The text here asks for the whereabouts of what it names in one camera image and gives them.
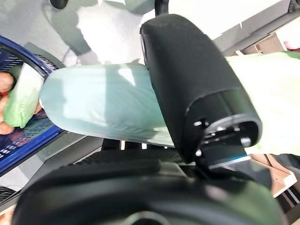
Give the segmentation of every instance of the cardboard box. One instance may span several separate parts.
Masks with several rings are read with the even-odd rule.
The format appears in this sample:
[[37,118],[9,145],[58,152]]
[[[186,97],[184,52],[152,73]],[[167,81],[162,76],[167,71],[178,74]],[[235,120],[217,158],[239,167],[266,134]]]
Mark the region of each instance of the cardboard box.
[[253,154],[251,158],[269,168],[273,182],[271,192],[274,198],[297,182],[295,174],[278,163],[272,155]]
[[277,53],[286,50],[276,34],[271,34],[244,49],[244,54],[255,54],[255,53]]

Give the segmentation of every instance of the blue shopping basket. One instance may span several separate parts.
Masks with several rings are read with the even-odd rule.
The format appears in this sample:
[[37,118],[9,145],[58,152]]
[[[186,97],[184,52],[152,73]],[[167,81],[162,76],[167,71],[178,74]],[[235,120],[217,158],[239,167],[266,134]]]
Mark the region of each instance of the blue shopping basket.
[[[47,58],[34,55],[24,47],[0,35],[0,72],[27,63],[46,79],[57,67]],[[24,129],[16,128],[9,135],[0,135],[0,174],[14,168],[27,156],[41,149],[63,132],[47,118],[42,110]]]

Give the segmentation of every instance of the blue plastic crate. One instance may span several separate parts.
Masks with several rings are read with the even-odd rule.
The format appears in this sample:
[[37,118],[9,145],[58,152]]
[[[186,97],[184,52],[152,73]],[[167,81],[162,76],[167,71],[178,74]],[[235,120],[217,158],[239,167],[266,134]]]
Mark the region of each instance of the blue plastic crate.
[[[34,55],[17,43],[0,36],[0,72],[8,71],[11,67],[24,62],[35,68],[45,79],[57,69],[47,58]],[[41,148],[62,131],[51,123],[42,110],[33,116],[24,129],[16,128],[9,135],[0,135],[0,174]]]

